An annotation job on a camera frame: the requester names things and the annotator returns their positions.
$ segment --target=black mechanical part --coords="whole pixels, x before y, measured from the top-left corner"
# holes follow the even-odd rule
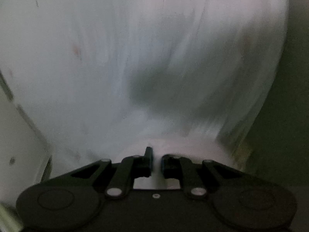
[[[288,190],[211,160],[165,155],[163,176],[182,189],[133,189],[135,178],[151,175],[152,159],[147,148],[144,156],[98,161],[30,187],[17,201],[24,232],[283,232],[296,213]]]

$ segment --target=circular cover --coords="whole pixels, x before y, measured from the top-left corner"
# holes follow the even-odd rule
[[[99,204],[98,193],[92,187],[35,186],[19,196],[16,208],[30,228],[66,231],[89,221]]]
[[[244,229],[273,229],[288,224],[296,213],[294,196],[277,186],[222,187],[213,206],[224,221]]]

